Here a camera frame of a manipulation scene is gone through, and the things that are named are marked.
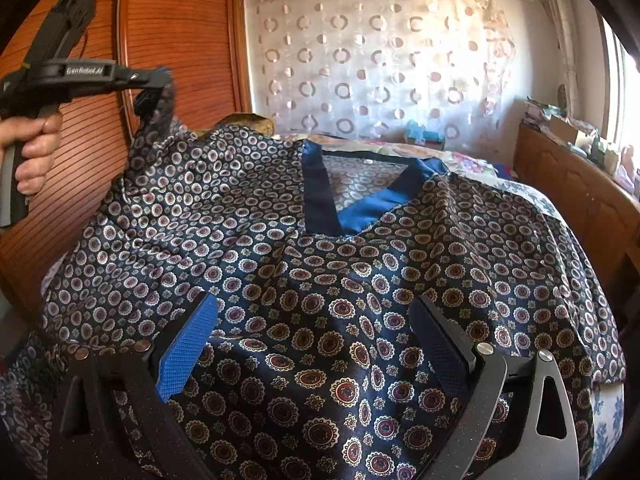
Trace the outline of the person's left hand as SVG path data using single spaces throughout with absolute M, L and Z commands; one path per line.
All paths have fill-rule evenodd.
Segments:
M 55 151 L 61 144 L 63 116 L 55 113 L 47 118 L 11 117 L 0 127 L 1 167 L 4 152 L 16 142 L 23 143 L 24 162 L 17 167 L 17 191 L 26 196 L 40 192 L 54 164 Z

